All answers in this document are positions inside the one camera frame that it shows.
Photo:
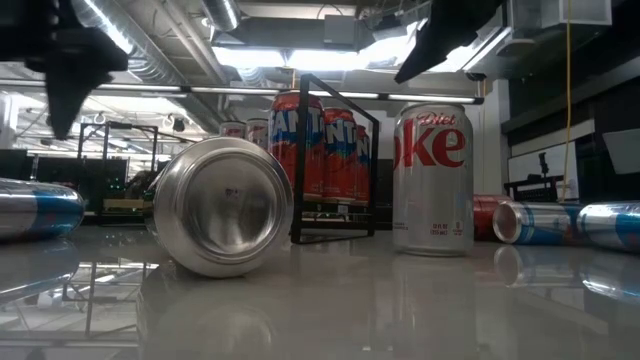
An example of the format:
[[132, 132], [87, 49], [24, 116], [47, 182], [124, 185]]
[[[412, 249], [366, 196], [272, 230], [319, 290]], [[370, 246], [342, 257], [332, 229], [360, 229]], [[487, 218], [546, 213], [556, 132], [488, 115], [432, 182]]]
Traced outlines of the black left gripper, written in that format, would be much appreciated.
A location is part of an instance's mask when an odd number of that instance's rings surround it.
[[88, 63], [95, 71], [47, 72], [48, 122], [65, 140], [89, 94], [124, 71], [128, 56], [106, 33], [84, 26], [70, 0], [1, 0], [1, 60], [45, 73], [56, 61]]

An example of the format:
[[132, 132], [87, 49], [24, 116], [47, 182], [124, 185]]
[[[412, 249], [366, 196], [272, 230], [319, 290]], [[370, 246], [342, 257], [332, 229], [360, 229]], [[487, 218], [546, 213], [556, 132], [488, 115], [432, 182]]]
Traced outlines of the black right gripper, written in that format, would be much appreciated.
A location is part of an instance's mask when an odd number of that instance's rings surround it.
[[396, 73], [401, 84], [444, 62], [463, 41], [472, 41], [476, 31], [496, 13], [504, 0], [434, 0], [431, 20], [416, 37], [416, 44]]

